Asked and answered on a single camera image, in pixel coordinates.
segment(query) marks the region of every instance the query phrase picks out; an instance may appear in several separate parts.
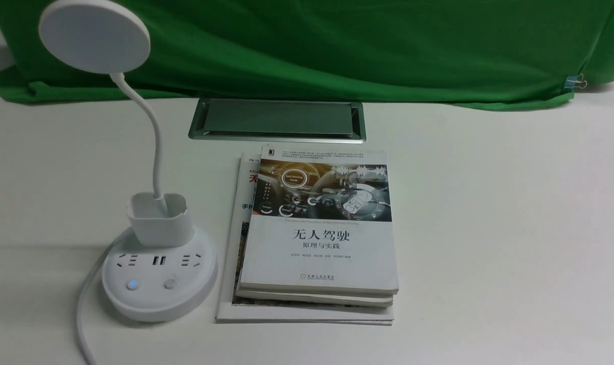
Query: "power strip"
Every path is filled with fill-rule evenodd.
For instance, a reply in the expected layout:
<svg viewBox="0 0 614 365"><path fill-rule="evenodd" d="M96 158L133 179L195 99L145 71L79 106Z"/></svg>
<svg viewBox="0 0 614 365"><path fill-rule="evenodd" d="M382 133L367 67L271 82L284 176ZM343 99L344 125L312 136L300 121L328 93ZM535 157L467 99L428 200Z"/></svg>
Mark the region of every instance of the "power strip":
<svg viewBox="0 0 614 365"><path fill-rule="evenodd" d="M217 266L209 236L196 226L191 242L181 247L146 247L131 233L108 252L102 284L124 316L171 321L207 298Z"/></svg>

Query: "binder clip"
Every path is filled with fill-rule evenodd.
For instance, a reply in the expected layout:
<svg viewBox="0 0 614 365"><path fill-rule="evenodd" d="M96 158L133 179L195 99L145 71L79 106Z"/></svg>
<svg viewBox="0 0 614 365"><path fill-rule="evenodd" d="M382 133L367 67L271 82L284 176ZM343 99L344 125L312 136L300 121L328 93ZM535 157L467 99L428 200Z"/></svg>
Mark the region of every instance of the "binder clip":
<svg viewBox="0 0 614 365"><path fill-rule="evenodd" d="M566 81L564 81L564 92L571 92L575 90L575 88L584 89L588 84L589 83L584 79L584 74L568 76L566 77Z"/></svg>

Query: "white table surface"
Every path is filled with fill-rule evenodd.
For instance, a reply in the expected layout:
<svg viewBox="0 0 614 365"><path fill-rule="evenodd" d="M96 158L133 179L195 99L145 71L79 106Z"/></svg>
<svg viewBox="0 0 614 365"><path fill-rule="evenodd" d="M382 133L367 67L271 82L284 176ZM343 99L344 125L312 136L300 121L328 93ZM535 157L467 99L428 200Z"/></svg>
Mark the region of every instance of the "white table surface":
<svg viewBox="0 0 614 365"><path fill-rule="evenodd" d="M238 158L263 144L190 140L196 100L152 104L163 187L189 200L223 270ZM365 104L365 118L367 143L335 147L388 152L393 326L214 324L218 287L182 319L135 326L96 286L98 362L614 364L614 84L548 111ZM153 147L132 102L0 99L0 364L82 363L77 289L151 188Z"/></svg>

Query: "book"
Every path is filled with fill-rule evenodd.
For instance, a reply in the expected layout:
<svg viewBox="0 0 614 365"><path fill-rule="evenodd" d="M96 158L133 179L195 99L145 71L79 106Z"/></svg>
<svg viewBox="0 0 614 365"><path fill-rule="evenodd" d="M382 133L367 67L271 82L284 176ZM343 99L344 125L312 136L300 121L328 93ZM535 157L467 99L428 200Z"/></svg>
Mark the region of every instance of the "book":
<svg viewBox="0 0 614 365"><path fill-rule="evenodd" d="M365 308L299 301L255 300L237 296L235 288L244 261L244 248L259 168L259 154L242 155L216 321L219 323L321 322L391 325L394 320L392 307Z"/></svg>
<svg viewBox="0 0 614 365"><path fill-rule="evenodd" d="M262 150L239 287L397 294L386 155Z"/></svg>
<svg viewBox="0 0 614 365"><path fill-rule="evenodd" d="M338 296L335 294L293 293L292 291L246 290L237 288L240 297L258 300L304 301L307 303L325 303L353 305L356 307L388 308L393 296Z"/></svg>

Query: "desk lamp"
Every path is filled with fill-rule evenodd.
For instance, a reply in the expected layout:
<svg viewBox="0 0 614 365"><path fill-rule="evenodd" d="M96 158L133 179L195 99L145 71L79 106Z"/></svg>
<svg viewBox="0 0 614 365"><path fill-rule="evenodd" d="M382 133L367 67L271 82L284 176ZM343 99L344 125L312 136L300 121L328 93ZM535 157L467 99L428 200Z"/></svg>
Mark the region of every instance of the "desk lamp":
<svg viewBox="0 0 614 365"><path fill-rule="evenodd" d="M154 127L153 193L135 194L126 206L131 227L102 254L82 286L102 266L102 285L112 304L137 321L169 321L195 309L216 280L210 239L192 224L180 194L160 188L161 135L151 106L127 85L124 73L149 57L149 31L130 10L108 0L57 0L41 14L41 42L61 62L82 71L106 74L135 101ZM86 342L78 316L82 353Z"/></svg>

